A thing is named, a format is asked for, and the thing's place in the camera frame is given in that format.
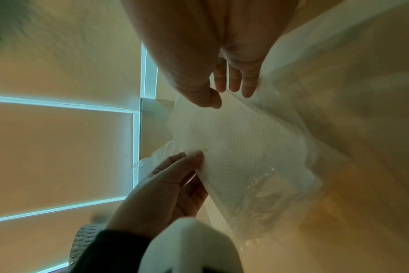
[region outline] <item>black sleeve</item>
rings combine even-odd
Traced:
[[[150,239],[103,230],[86,248],[71,273],[135,273]]]

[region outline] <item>dark sleeve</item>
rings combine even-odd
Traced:
[[[103,230],[86,248],[71,273],[135,273],[150,239]]]

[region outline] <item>hand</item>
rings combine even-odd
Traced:
[[[194,171],[202,161],[201,151],[168,157],[130,193],[106,229],[153,239],[175,220],[195,217],[208,195]]]
[[[244,97],[298,0],[123,0],[129,18],[169,83],[191,102],[221,107],[227,85]],[[216,90],[210,88],[214,73]]]

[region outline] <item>fingernail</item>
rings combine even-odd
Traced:
[[[194,156],[197,157],[197,158],[201,158],[201,157],[203,157],[203,152],[202,151],[197,151],[197,152],[194,153]]]

